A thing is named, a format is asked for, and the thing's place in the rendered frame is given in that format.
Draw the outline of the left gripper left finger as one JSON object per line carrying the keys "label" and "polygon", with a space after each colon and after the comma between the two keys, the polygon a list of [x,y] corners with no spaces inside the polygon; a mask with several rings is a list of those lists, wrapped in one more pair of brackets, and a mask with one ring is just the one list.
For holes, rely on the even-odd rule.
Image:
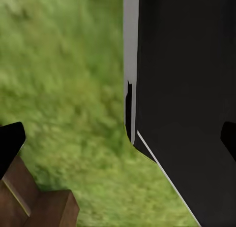
{"label": "left gripper left finger", "polygon": [[0,181],[26,140],[21,122],[0,126]]}

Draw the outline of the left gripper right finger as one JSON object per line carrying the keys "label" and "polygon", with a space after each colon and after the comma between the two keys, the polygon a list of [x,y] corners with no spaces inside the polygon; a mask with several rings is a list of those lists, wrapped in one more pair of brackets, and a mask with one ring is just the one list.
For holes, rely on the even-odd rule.
{"label": "left gripper right finger", "polygon": [[220,139],[236,161],[236,124],[224,122]]}

